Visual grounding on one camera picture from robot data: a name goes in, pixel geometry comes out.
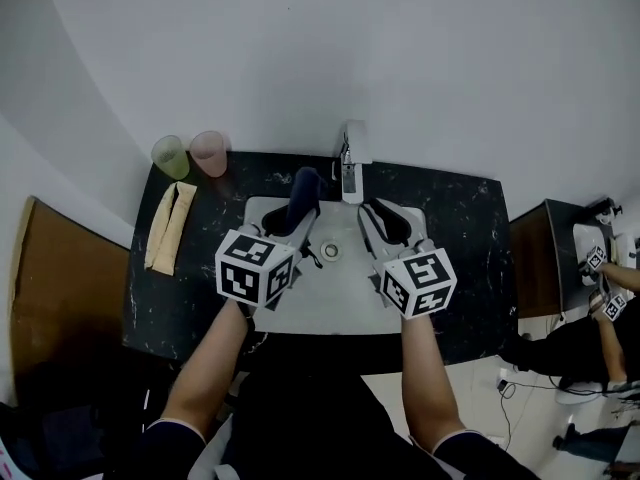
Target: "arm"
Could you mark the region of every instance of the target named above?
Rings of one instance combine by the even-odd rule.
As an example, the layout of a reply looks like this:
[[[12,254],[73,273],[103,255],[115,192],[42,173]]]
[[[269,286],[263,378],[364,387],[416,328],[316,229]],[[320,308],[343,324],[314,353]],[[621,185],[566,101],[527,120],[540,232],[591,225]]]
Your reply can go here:
[[[162,418],[184,421],[206,435],[233,380],[247,331],[238,304],[228,299],[178,375]]]
[[[402,320],[402,401],[411,435],[431,452],[443,437],[464,430],[431,319]]]
[[[605,263],[600,271],[621,288],[640,292],[640,270],[620,267],[614,263]]]
[[[600,330],[602,355],[607,365],[609,380],[613,382],[626,382],[627,372],[624,365],[624,353],[618,341],[618,336],[616,336],[613,322],[604,314],[602,318],[596,317],[596,320],[598,321],[598,329]]]

